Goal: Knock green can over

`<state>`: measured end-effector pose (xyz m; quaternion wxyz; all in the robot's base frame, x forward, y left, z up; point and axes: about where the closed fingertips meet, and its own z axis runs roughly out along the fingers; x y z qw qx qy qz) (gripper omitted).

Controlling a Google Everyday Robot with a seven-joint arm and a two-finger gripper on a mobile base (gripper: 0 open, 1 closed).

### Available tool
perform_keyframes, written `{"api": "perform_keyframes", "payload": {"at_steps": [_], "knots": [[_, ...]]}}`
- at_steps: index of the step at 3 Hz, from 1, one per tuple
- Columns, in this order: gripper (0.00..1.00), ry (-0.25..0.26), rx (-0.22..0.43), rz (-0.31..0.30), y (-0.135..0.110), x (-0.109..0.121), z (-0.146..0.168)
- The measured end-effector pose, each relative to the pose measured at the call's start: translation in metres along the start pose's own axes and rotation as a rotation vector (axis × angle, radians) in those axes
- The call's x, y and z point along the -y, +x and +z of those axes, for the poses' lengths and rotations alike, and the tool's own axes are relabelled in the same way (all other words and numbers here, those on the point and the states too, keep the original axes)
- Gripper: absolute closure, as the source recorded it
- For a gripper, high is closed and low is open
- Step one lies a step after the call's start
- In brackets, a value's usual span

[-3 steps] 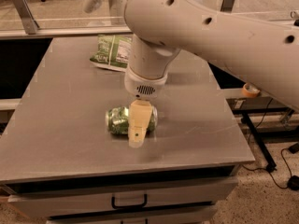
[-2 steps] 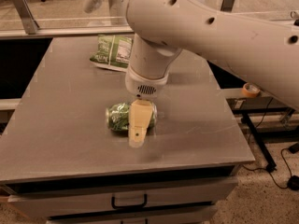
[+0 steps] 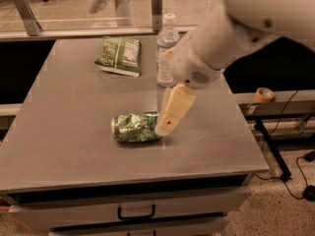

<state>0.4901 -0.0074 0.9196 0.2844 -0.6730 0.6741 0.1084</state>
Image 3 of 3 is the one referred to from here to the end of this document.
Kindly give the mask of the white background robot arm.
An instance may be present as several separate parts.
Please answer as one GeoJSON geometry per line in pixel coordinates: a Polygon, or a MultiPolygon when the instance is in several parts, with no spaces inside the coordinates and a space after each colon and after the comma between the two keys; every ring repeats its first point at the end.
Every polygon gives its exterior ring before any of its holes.
{"type": "Polygon", "coordinates": [[[112,3],[116,24],[119,27],[133,27],[135,25],[132,10],[132,0],[89,0],[88,11],[90,14],[98,14],[109,3],[112,3]]]}

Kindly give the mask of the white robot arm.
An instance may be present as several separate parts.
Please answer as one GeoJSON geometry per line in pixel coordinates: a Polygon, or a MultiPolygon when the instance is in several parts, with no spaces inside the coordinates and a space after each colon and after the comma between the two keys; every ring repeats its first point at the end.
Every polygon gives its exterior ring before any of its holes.
{"type": "Polygon", "coordinates": [[[220,0],[163,56],[177,85],[165,92],[155,132],[167,136],[195,101],[195,90],[280,37],[315,47],[315,0],[220,0]]]}

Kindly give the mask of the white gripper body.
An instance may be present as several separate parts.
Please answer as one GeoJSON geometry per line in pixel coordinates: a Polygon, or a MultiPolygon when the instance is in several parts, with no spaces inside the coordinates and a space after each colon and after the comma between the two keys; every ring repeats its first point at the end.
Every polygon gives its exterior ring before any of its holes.
{"type": "Polygon", "coordinates": [[[173,48],[169,70],[178,83],[191,89],[204,89],[221,76],[220,70],[213,69],[198,56],[190,32],[184,35],[173,48]]]}

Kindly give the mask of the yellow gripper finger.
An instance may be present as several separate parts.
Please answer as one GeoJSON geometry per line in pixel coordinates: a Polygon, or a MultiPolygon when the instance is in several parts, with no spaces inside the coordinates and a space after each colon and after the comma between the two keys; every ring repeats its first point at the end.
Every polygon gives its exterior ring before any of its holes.
{"type": "Polygon", "coordinates": [[[168,65],[168,62],[169,62],[169,60],[170,60],[170,57],[171,57],[173,51],[174,51],[174,48],[171,47],[171,48],[165,50],[165,51],[162,53],[162,55],[161,55],[161,64],[162,64],[163,66],[167,66],[167,65],[168,65]]]}
{"type": "Polygon", "coordinates": [[[183,84],[167,88],[164,92],[161,112],[157,118],[155,133],[165,137],[171,134],[196,100],[195,92],[183,84]]]}

